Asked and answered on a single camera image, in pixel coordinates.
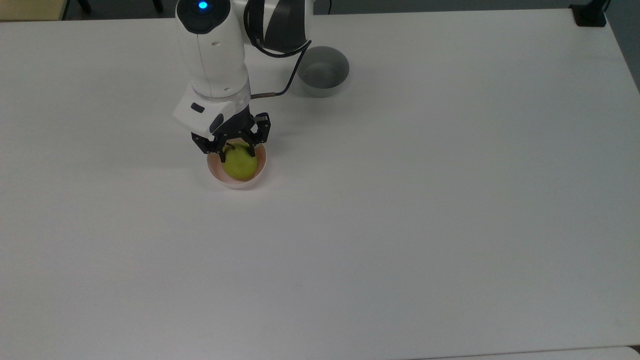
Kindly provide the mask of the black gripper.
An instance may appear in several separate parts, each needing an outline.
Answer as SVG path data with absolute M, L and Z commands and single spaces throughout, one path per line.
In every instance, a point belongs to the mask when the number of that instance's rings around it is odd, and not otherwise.
M 190 133 L 192 141 L 203 154 L 214 154 L 225 163 L 227 160 L 224 148 L 229 139 L 242 138 L 248 145 L 247 152 L 250 157 L 256 157 L 256 147 L 268 141 L 271 130 L 271 119 L 267 112 L 261 112 L 256 116 L 251 115 L 247 105 L 241 112 L 231 116 L 227 120 L 222 114 L 215 117 L 210 124 L 210 134 L 213 140 L 197 133 Z

